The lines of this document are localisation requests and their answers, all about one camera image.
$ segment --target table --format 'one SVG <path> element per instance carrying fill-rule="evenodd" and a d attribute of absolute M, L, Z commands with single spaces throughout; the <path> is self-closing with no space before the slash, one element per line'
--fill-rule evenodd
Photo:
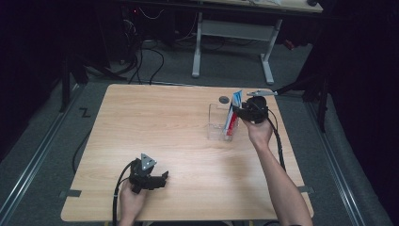
<path fill-rule="evenodd" d="M 109 221 L 123 168 L 145 153 L 166 170 L 166 187 L 149 192 L 137 220 L 243 220 L 276 218 L 259 158 L 243 123 L 232 141 L 207 138 L 209 104 L 239 88 L 111 85 L 72 182 L 79 197 L 67 197 L 66 221 Z M 243 89 L 243 93 L 256 89 Z M 279 122 L 287 173 L 303 180 L 273 96 L 266 98 Z M 272 138 L 271 150 L 277 154 Z M 307 193 L 302 193 L 311 215 Z"/>
<path fill-rule="evenodd" d="M 323 9 L 317 4 L 311 7 L 306 0 L 281 0 L 281 4 L 269 2 L 267 0 L 204 0 L 206 3 L 229 4 L 242 7 L 252 8 L 274 8 L 279 10 L 293 10 L 302 12 L 321 13 Z M 197 43 L 194 52 L 193 61 L 193 77 L 200 76 L 200 57 L 201 57 L 201 36 L 219 36 L 226 38 L 246 39 L 246 40 L 262 40 L 267 41 L 264 48 L 264 54 L 260 55 L 263 66 L 263 73 L 268 85 L 274 84 L 273 74 L 270 69 L 269 58 L 279 34 L 282 19 L 278 19 L 275 25 L 259 25 L 259 24 L 240 24 L 221 22 L 215 20 L 203 20 L 202 13 L 199 13 L 197 25 Z"/>

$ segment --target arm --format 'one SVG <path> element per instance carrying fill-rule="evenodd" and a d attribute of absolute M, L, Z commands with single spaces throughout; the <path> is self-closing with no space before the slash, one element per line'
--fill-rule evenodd
<path fill-rule="evenodd" d="M 313 225 L 308 207 L 288 174 L 281 167 L 269 148 L 273 129 L 269 121 L 253 124 L 244 121 L 249 139 L 261 161 L 270 198 L 281 225 Z"/>
<path fill-rule="evenodd" d="M 142 189 L 139 194 L 132 191 L 129 180 L 123 182 L 120 191 L 120 224 L 119 226 L 132 226 L 140 213 L 146 200 L 147 190 Z"/>

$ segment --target hand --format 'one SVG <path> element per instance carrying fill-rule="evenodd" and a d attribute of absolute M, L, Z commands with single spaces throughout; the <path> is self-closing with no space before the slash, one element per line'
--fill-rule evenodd
<path fill-rule="evenodd" d="M 250 121 L 243 120 L 243 123 L 247 126 L 249 139 L 253 145 L 268 146 L 273 134 L 273 128 L 269 121 L 254 124 Z"/>
<path fill-rule="evenodd" d="M 147 190 L 142 189 L 139 194 L 132 191 L 129 180 L 123 182 L 120 191 L 120 224 L 119 226 L 133 225 L 144 206 Z"/>

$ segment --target person's left hand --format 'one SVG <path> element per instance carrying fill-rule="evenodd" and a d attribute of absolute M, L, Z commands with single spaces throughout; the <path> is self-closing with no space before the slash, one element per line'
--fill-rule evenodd
<path fill-rule="evenodd" d="M 120 191 L 120 224 L 119 226 L 133 225 L 140 211 L 143 209 L 147 190 L 142 189 L 139 194 L 132 191 L 129 180 L 123 182 Z"/>

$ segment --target transparent box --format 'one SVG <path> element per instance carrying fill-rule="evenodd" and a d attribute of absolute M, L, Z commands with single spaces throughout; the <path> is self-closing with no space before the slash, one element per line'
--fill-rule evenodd
<path fill-rule="evenodd" d="M 232 141 L 235 131 L 238 127 L 238 119 L 235 121 L 230 135 L 226 135 L 224 129 L 227 116 L 229 114 L 230 105 L 209 105 L 208 120 L 208 139 Z"/>

